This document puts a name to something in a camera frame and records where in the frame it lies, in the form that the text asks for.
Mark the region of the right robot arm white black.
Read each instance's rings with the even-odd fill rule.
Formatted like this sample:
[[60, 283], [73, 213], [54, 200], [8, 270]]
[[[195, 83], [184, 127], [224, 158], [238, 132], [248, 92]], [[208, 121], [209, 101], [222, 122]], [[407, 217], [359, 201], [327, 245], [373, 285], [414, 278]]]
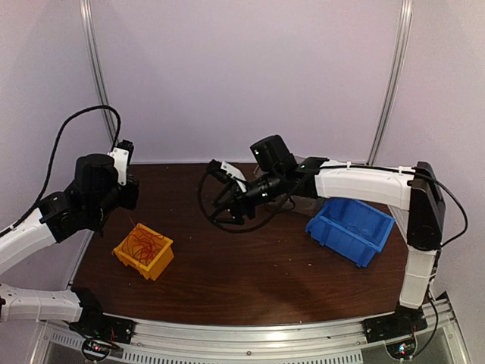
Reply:
[[389, 329], [405, 334], [420, 319], [422, 304], [437, 272], [443, 248], [446, 206], [432, 167], [420, 162], [413, 168], [380, 168], [310, 157], [297, 162], [282, 137], [272, 135], [250, 147], [263, 174], [247, 181], [241, 170], [228, 162], [213, 160], [206, 173], [224, 184], [206, 218], [228, 233], [237, 225], [238, 234], [247, 218], [255, 217], [259, 205], [281, 197], [335, 199], [345, 210], [325, 208], [313, 218], [308, 231], [331, 246], [346, 244], [346, 255], [366, 265], [383, 244], [377, 230], [381, 218], [364, 213], [365, 201], [408, 212], [405, 241], [408, 258], [399, 301], [389, 317]]

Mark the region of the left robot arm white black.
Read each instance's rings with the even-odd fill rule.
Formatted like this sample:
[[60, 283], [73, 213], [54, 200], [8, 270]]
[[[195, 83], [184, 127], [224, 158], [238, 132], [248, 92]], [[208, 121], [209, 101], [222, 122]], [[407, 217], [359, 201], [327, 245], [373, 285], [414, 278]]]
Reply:
[[[139, 184], [128, 172], [131, 153], [115, 147], [106, 155], [77, 159], [74, 180], [61, 192], [35, 203], [20, 223], [1, 234], [1, 271], [79, 231], [101, 232], [117, 208], [136, 207]], [[79, 322], [93, 337], [109, 329], [97, 299], [87, 289], [28, 290], [1, 286], [1, 320]]]

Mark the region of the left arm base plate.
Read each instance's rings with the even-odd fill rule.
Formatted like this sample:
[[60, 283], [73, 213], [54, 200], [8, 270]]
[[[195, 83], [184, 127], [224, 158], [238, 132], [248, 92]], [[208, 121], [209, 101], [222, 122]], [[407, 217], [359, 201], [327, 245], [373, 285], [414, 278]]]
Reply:
[[130, 344], [135, 322], [127, 318], [83, 310], [77, 322], [70, 322], [72, 331], [86, 337], [98, 338], [113, 344]]

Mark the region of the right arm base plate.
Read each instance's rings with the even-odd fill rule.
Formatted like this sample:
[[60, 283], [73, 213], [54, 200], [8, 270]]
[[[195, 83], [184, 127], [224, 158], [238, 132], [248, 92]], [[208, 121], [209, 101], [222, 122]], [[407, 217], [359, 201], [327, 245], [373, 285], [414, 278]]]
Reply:
[[427, 328], [427, 320], [422, 313], [405, 316], [394, 312], [365, 319], [363, 328], [366, 341], [370, 344], [382, 340], [412, 336], [416, 331]]

